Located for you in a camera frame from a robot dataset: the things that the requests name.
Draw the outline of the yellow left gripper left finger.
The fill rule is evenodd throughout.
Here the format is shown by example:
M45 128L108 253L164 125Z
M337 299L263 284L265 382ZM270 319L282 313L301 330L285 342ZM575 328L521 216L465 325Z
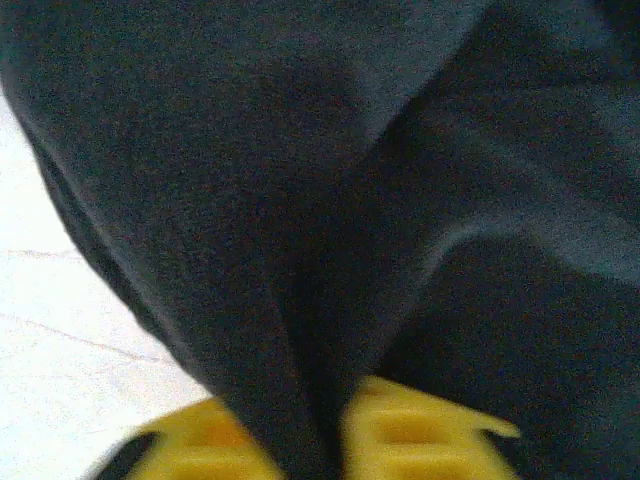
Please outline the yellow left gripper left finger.
M216 398L143 425L92 472L94 479L279 479L280 469Z

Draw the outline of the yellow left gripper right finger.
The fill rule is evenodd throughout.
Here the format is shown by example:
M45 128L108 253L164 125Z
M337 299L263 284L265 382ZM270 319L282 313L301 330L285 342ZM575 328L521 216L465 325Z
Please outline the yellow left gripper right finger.
M489 433L520 437L518 428L502 419L370 376L344 412L344 477L516 479Z

